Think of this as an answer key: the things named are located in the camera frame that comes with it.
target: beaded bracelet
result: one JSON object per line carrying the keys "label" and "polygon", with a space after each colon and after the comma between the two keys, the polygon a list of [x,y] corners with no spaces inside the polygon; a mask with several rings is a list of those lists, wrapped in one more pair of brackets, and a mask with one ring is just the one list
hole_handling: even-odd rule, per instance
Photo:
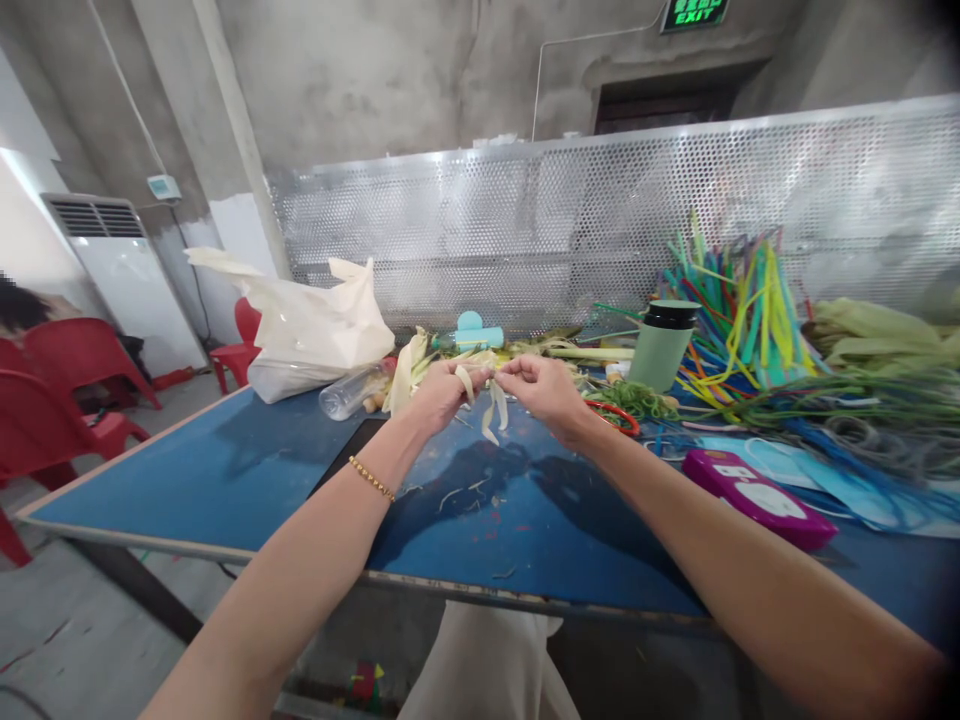
{"label": "beaded bracelet", "polygon": [[363,476],[364,480],[369,480],[373,484],[373,486],[381,492],[381,494],[389,498],[390,502],[397,501],[397,496],[393,494],[390,488],[388,488],[386,485],[384,485],[375,477],[373,477],[373,475],[367,472],[366,468],[364,468],[363,465],[357,462],[357,459],[353,455],[350,456],[350,464],[357,469],[357,472]]}

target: pale yellow fabric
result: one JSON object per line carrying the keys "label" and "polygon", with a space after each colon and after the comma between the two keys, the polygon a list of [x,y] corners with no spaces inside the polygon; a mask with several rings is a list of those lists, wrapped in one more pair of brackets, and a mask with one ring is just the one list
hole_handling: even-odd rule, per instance
{"label": "pale yellow fabric", "polygon": [[399,720],[580,720],[545,615],[447,602],[440,632]]}

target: white plastic bag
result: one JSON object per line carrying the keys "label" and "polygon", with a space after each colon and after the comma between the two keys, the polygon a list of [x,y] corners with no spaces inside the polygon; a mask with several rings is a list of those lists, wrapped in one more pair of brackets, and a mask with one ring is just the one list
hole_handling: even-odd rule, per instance
{"label": "white plastic bag", "polygon": [[263,314],[254,344],[263,352],[247,378],[266,403],[297,395],[379,361],[393,350],[373,294],[373,259],[366,266],[330,258],[343,282],[330,289],[265,277],[213,248],[185,251],[193,265],[227,276]]}

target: green exit sign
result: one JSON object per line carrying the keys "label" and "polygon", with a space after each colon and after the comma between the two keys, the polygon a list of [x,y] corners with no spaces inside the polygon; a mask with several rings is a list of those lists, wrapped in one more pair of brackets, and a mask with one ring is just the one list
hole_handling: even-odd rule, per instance
{"label": "green exit sign", "polygon": [[729,0],[668,0],[661,33],[713,27],[723,22]]}

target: light blue object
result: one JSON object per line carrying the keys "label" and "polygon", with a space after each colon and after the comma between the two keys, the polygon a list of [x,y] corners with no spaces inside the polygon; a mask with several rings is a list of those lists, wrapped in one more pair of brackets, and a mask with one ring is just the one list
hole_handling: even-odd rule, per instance
{"label": "light blue object", "polygon": [[503,328],[485,328],[480,313],[467,310],[457,318],[457,331],[453,341],[460,352],[480,346],[481,349],[503,347]]}
{"label": "light blue object", "polygon": [[[708,450],[736,453],[775,482],[821,490],[839,500],[875,530],[960,539],[960,524],[935,509],[911,501],[909,497],[872,488],[865,481],[851,478],[800,448],[760,438],[703,437],[700,444]],[[950,483],[930,485],[960,501],[960,492],[953,490]]]}

